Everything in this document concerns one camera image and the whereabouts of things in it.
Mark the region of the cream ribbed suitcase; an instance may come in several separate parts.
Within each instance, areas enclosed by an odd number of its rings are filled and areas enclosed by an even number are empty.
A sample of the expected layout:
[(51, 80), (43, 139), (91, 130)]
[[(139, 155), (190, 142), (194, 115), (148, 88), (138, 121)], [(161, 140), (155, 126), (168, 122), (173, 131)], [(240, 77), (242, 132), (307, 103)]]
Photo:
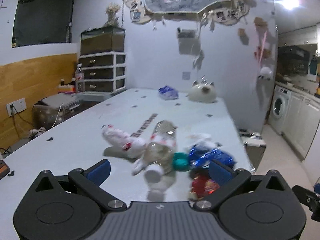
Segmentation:
[(260, 133), (252, 132), (247, 129), (239, 129), (239, 135), (252, 164), (252, 169), (255, 172), (264, 156), (266, 142)]

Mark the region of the glass fish tank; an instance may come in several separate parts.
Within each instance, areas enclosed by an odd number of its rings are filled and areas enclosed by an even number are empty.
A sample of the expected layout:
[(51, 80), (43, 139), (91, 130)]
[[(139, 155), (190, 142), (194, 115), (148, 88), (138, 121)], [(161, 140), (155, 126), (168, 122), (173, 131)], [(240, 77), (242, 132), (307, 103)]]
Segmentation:
[(80, 35), (80, 55), (124, 52), (125, 29), (106, 26), (84, 31)]

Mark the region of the white kitchen cabinets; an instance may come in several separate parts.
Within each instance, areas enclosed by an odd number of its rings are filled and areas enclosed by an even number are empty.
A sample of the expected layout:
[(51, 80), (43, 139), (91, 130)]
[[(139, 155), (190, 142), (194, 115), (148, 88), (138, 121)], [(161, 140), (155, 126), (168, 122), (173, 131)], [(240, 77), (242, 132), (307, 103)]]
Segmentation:
[(287, 108), (283, 135), (300, 160), (304, 160), (319, 126), (319, 102), (292, 92)]

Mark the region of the white washing machine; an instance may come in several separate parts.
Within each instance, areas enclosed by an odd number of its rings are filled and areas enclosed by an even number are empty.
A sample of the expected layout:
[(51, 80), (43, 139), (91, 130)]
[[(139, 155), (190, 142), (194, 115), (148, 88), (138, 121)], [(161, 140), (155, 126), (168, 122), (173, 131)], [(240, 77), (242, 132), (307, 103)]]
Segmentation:
[(284, 122), (289, 109), (291, 90), (276, 85), (273, 91), (273, 99), (268, 117), (268, 124), (278, 135), (282, 135)]

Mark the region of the clear plastic bottle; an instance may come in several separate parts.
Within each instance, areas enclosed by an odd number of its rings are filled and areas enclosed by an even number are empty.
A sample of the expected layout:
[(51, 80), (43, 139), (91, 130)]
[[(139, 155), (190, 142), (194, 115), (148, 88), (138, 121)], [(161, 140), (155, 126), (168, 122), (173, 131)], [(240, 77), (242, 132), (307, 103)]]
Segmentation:
[(176, 126), (167, 120), (158, 122), (143, 156), (146, 164), (144, 177), (148, 183), (157, 184), (164, 175), (172, 171), (176, 151)]

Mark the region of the white crumpled tissue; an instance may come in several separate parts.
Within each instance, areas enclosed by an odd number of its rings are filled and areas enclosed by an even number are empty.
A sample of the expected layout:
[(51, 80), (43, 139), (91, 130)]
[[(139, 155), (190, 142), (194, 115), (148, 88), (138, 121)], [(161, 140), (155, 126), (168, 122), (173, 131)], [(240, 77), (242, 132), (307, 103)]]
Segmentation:
[(193, 147), (194, 145), (200, 148), (214, 149), (221, 147), (222, 144), (213, 140), (212, 136), (207, 133), (195, 133), (188, 137), (188, 145)]

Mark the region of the white wall socket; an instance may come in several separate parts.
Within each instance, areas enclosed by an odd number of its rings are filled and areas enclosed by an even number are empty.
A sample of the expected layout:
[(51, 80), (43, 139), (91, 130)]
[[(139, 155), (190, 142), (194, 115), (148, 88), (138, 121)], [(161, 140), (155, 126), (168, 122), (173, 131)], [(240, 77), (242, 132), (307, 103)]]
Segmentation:
[(27, 109), (25, 98), (21, 98), (19, 100), (13, 101), (6, 105), (8, 116), (12, 116), (13, 114), (21, 113)]

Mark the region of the white plastic bag red print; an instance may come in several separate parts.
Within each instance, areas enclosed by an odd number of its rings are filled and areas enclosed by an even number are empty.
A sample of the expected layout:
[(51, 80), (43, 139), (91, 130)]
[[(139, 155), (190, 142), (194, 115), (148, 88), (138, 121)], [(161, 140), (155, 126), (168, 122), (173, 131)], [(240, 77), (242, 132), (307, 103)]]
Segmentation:
[(133, 176), (139, 174), (147, 166), (143, 160), (148, 145), (146, 140), (131, 136), (112, 125), (103, 128), (102, 136), (116, 150), (117, 154), (130, 161), (135, 161), (132, 168)]

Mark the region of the blue white tissue pack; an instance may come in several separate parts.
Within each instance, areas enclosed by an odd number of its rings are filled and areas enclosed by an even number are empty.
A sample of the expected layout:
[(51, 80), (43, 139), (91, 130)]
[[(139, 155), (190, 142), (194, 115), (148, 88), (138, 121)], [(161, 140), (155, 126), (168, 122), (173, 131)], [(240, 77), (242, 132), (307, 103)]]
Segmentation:
[(158, 95), (163, 100), (175, 100), (179, 98), (178, 90), (166, 85), (158, 90)]

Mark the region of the dried flower bouquet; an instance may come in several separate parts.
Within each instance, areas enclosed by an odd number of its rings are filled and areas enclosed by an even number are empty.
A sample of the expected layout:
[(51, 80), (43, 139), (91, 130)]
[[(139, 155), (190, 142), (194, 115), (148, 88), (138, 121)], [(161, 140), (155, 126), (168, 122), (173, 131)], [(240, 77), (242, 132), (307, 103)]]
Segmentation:
[(114, 26), (117, 27), (119, 22), (117, 17), (117, 13), (120, 11), (120, 5), (117, 3), (111, 3), (106, 8), (106, 15), (107, 15), (107, 22), (105, 23), (105, 26)]

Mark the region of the red cigarette pack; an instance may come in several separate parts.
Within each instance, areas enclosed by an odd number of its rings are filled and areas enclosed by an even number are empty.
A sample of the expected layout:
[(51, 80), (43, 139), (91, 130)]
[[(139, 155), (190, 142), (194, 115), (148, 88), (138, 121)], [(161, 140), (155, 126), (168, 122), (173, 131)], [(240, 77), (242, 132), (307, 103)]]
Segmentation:
[(218, 183), (211, 180), (208, 176), (198, 174), (191, 184), (189, 199), (192, 201), (201, 200), (219, 188)]

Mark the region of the crushed blue soda can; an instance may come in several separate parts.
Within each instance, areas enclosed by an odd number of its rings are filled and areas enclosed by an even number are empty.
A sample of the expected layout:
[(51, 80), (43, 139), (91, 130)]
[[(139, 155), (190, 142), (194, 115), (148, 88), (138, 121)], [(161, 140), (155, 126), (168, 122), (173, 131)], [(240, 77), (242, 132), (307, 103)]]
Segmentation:
[(234, 158), (219, 147), (213, 148), (200, 143), (191, 147), (188, 160), (193, 169), (208, 168), (212, 160), (217, 160), (230, 168), (233, 168), (236, 164)]

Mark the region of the white plush wall toy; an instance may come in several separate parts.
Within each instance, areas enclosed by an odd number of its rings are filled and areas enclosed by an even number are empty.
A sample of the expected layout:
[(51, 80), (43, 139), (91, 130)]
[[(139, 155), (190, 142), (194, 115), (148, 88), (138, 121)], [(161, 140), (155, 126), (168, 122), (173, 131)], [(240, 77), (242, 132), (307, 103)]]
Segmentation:
[(273, 77), (273, 71), (270, 67), (261, 67), (258, 79), (270, 81)]

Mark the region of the white drawer cabinet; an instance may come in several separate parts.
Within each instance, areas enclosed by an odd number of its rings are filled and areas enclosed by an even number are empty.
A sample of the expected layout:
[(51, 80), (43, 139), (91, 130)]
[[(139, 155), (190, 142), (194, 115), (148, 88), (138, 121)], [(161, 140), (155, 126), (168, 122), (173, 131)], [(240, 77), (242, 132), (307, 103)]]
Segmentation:
[(126, 54), (110, 51), (78, 58), (86, 92), (117, 94), (126, 89)]

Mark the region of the wall photo collage board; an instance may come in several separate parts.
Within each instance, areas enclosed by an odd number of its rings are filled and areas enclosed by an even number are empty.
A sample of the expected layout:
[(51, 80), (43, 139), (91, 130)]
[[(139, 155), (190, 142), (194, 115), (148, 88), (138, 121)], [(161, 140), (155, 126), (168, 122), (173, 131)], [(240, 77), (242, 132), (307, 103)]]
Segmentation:
[(123, 0), (135, 24), (196, 21), (234, 25), (249, 13), (251, 0)]

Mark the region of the cat shaped white ornament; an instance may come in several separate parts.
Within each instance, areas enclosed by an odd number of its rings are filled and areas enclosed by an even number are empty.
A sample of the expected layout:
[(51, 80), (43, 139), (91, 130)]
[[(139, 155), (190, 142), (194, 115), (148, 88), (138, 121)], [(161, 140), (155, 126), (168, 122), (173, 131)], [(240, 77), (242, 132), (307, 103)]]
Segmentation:
[(214, 83), (194, 81), (188, 93), (188, 99), (193, 102), (214, 103), (217, 98), (217, 92)]

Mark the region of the wooden power strip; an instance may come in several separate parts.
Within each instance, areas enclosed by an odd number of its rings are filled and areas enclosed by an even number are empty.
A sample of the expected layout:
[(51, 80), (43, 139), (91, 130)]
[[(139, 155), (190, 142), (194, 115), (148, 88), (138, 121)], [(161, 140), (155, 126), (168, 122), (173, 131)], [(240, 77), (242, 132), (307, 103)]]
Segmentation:
[(9, 166), (5, 163), (2, 155), (0, 156), (0, 180), (10, 173)]

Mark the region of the water bottle red label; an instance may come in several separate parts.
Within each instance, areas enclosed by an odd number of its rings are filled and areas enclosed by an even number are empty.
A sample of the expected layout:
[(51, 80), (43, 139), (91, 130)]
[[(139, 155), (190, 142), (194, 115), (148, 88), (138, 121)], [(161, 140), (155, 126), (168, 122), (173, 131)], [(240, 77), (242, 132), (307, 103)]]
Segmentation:
[(75, 71), (75, 88), (77, 93), (85, 91), (84, 72), (82, 71), (82, 64), (77, 64)]

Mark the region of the teal bottle cap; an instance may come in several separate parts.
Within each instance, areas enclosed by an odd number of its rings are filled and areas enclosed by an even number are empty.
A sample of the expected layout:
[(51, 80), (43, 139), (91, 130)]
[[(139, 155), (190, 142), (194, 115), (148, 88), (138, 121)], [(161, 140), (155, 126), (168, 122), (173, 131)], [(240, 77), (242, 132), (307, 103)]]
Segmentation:
[(185, 172), (189, 170), (189, 156), (182, 152), (173, 155), (172, 167), (175, 171)]

